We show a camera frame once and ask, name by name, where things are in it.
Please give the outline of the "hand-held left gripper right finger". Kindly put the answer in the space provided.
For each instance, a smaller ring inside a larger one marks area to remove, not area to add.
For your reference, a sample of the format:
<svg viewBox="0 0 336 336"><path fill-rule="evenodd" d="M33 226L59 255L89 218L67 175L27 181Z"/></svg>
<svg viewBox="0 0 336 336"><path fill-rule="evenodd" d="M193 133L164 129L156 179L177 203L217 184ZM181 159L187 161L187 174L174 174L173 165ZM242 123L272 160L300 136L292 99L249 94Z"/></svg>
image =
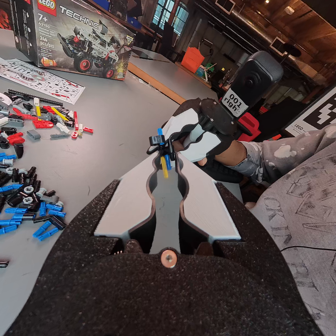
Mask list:
<svg viewBox="0 0 336 336"><path fill-rule="evenodd" d="M209 243L241 240L216 181L181 153L176 154L175 168L181 178L179 190L184 194L180 214L187 226Z"/></svg>

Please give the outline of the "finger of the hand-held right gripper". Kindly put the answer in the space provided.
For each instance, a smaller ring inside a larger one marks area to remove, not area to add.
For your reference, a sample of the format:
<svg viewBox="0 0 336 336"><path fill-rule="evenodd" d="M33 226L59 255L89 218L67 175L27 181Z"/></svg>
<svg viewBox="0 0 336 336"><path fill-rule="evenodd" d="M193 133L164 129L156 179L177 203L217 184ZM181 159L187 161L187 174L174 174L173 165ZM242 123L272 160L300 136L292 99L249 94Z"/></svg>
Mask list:
<svg viewBox="0 0 336 336"><path fill-rule="evenodd" d="M199 115L192 108L178 116L172 116L163 127L165 140L177 140L180 135L187 133L184 144L197 143L202 138L202 127L199 124Z"/></svg>
<svg viewBox="0 0 336 336"><path fill-rule="evenodd" d="M183 151L183 156L190 162L198 162L204 159L207 154L221 143L220 138L211 132L204 132L198 142L189 144Z"/></svg>

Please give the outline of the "black beam with yellow axle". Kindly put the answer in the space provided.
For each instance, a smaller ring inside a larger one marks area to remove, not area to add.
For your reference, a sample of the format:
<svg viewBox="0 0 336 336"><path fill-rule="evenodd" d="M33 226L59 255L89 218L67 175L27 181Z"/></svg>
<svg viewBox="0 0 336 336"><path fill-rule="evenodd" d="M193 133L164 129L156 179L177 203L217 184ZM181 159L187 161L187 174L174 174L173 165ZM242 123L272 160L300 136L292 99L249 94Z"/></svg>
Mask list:
<svg viewBox="0 0 336 336"><path fill-rule="evenodd" d="M159 168L163 172L163 177L165 179L168 179L169 177L169 171L167 170L166 167L166 162L165 162L165 147L167 146L167 140L165 138L165 135L163 134L162 128L157 129L157 135L149 137L149 143L150 143L150 148L147 150L147 154L153 154L155 152L158 152L159 154Z"/></svg>

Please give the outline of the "person's right forearm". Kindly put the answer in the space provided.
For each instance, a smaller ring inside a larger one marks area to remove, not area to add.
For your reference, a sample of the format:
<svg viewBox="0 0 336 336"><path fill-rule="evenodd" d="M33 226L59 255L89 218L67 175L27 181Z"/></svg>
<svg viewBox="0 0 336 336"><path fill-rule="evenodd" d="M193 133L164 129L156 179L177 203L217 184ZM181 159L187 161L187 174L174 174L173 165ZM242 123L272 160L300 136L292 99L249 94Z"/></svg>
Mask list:
<svg viewBox="0 0 336 336"><path fill-rule="evenodd" d="M321 130L308 131L297 137L277 141L240 143L246 149L246 158L230 168L250 177L257 183L274 183L291 173L310 158L317 158L326 149L326 154L335 153L336 126L330 124Z"/></svg>

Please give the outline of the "person's right hand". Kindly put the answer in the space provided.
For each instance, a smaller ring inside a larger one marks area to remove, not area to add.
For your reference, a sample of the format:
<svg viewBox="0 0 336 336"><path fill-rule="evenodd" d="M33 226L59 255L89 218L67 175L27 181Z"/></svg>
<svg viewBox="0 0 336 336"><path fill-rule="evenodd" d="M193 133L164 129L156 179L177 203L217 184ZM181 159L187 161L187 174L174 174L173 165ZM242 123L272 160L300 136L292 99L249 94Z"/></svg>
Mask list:
<svg viewBox="0 0 336 336"><path fill-rule="evenodd" d="M186 137L183 137L180 140L173 142L175 151L180 152L184 150L183 142L185 138ZM240 164L246 158L247 152L245 146L241 142L234 140L228 149L215 156L214 161L217 161L227 167L234 167ZM205 166L207 164L207 158L203 158L197 163L199 166Z"/></svg>

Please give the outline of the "red felt bag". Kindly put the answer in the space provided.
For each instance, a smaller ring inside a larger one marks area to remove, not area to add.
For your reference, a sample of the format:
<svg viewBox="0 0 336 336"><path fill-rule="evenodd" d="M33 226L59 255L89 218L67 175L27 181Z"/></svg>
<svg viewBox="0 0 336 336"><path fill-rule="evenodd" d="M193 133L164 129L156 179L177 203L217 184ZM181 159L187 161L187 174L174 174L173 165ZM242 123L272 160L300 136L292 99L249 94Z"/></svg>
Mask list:
<svg viewBox="0 0 336 336"><path fill-rule="evenodd" d="M261 134L258 120L249 112L246 112L237 122L238 141L251 142Z"/></svg>

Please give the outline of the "grey table with wooden edge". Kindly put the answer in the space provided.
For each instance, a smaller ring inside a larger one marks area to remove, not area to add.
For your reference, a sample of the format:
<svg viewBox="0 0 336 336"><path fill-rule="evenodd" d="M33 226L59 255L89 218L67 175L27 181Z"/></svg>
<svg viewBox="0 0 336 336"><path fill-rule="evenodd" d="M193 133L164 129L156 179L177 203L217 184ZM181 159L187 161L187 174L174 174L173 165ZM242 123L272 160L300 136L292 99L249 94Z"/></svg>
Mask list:
<svg viewBox="0 0 336 336"><path fill-rule="evenodd" d="M132 48L128 71L178 104L196 98L219 101L209 84L180 63L143 48Z"/></svg>

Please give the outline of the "orange storage bin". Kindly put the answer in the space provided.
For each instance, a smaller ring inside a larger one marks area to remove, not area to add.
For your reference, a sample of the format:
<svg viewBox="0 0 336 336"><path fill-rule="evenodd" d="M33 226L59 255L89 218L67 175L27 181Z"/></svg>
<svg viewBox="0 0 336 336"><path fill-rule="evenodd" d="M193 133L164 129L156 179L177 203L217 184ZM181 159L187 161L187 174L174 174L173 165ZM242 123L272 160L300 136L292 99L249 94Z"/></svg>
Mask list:
<svg viewBox="0 0 336 336"><path fill-rule="evenodd" d="M181 65L194 74L204 61L204 58L205 57L200 53L198 48L188 47L182 59Z"/></svg>

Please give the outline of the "person's grey printed sweatshirt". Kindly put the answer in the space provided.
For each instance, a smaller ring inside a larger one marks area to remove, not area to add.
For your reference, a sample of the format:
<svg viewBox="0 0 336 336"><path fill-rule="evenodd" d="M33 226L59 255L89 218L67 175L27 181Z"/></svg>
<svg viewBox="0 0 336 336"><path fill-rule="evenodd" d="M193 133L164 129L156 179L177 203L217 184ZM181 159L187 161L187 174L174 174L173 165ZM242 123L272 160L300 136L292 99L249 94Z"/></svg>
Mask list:
<svg viewBox="0 0 336 336"><path fill-rule="evenodd" d="M335 335L335 153L326 149L272 183L252 213L288 264L324 335Z"/></svg>

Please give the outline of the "pile of blue black pins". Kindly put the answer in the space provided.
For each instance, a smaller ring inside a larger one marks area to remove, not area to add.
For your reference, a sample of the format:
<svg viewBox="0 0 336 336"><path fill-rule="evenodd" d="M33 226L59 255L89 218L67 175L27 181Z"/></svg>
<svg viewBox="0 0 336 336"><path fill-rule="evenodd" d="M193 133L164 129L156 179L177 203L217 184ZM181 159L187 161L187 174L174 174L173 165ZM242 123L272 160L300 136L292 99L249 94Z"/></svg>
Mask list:
<svg viewBox="0 0 336 336"><path fill-rule="evenodd" d="M38 177L36 166L20 168L15 166L18 154L0 156L0 234L9 236L25 222L39 224L32 238L42 242L63 231L66 212L64 203L57 196L56 190L43 187Z"/></svg>

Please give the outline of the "black white marker poster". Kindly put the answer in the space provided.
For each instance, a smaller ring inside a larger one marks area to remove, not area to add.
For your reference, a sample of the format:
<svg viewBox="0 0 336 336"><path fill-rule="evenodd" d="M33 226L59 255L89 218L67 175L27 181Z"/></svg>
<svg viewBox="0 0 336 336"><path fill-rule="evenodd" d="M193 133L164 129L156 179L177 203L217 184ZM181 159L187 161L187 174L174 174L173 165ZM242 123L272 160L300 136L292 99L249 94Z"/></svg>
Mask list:
<svg viewBox="0 0 336 336"><path fill-rule="evenodd" d="M336 123L336 86L318 97L283 129L289 137Z"/></svg>

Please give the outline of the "paned window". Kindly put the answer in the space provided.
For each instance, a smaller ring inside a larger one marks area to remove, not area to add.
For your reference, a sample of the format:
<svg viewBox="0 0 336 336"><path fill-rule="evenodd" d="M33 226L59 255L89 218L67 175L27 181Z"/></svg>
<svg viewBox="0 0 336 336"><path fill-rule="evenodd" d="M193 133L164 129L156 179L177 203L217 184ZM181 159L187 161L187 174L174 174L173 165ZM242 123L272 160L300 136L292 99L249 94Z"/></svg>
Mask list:
<svg viewBox="0 0 336 336"><path fill-rule="evenodd" d="M171 12L173 11L175 1L173 0L158 0L151 26L157 27L159 25L159 32L163 32L164 24L169 21ZM172 20L172 27L174 33L178 36L181 35L183 28L187 22L189 16L189 10L185 2L180 1Z"/></svg>

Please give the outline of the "pile of mixed coloured bricks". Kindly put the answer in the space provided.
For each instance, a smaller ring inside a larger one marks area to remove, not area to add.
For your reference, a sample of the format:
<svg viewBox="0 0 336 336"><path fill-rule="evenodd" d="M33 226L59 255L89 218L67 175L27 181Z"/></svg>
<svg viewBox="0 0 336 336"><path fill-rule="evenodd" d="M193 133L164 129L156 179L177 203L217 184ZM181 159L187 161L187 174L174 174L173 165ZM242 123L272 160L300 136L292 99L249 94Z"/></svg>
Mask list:
<svg viewBox="0 0 336 336"><path fill-rule="evenodd" d="M92 128L79 123L76 111L65 109L62 103L17 90L8 89L1 93L0 112L1 149L12 146L15 151L13 155L6 155L4 152L0 154L2 165L23 156L25 139L21 128L25 126L25 122L32 123L33 129L25 131L25 134L34 141L41 139L37 130L54 127L59 133L51 134L50 139L77 139L83 133L94 133Z"/></svg>

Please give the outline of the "toy truck set box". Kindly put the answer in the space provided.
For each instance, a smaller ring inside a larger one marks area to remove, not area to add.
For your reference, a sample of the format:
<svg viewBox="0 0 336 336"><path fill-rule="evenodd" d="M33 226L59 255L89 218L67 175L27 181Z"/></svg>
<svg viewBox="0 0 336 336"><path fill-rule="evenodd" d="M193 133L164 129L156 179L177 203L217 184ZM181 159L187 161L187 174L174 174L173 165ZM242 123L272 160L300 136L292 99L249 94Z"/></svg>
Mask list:
<svg viewBox="0 0 336 336"><path fill-rule="evenodd" d="M124 81L135 34L85 1L11 0L15 46L41 68Z"/></svg>

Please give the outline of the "metal air duct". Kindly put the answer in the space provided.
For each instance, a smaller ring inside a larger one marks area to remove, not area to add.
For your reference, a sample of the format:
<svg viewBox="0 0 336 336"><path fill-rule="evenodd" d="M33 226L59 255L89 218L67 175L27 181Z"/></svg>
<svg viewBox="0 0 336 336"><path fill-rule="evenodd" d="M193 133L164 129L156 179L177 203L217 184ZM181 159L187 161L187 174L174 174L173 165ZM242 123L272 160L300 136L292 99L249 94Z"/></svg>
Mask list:
<svg viewBox="0 0 336 336"><path fill-rule="evenodd" d="M267 46L276 55L296 65L298 69L313 81L323 84L327 79L323 76L323 64L317 61L308 50L277 27L269 23L253 6L237 6L239 1L229 5L232 9L222 9L217 1L212 1L218 11L230 22L235 22L242 30L248 32L260 44Z"/></svg>

